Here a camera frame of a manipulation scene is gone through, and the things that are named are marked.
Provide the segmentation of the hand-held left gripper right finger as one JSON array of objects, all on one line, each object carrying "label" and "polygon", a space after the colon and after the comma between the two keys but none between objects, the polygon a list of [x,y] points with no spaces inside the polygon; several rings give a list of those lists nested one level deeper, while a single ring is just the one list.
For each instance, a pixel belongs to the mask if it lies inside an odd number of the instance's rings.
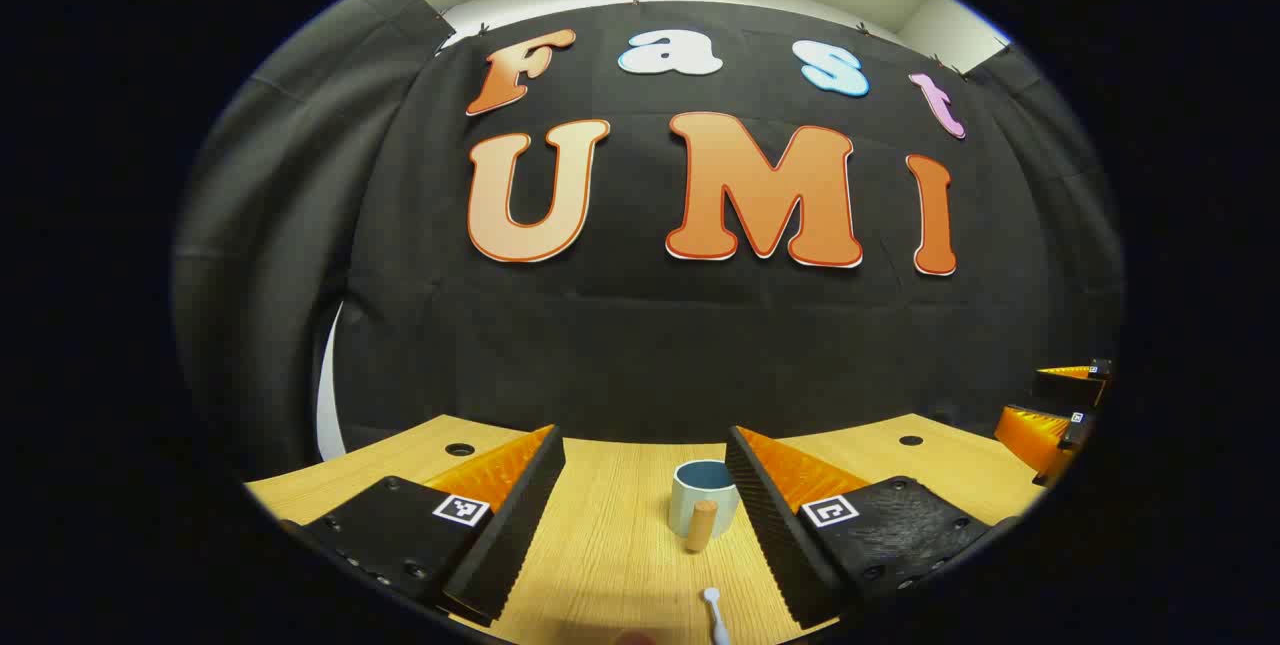
[{"label": "hand-held left gripper right finger", "polygon": [[909,476],[865,481],[749,427],[730,427],[724,463],[804,628],[911,598],[1019,522],[987,523]]}]

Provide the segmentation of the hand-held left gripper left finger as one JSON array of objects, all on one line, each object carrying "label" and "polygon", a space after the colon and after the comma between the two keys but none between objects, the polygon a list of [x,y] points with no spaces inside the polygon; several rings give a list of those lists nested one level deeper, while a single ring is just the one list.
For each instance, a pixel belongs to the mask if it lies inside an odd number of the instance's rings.
[{"label": "hand-held left gripper left finger", "polygon": [[387,475],[282,527],[378,587],[475,625],[498,619],[566,456],[559,427],[517,436],[425,484]]}]

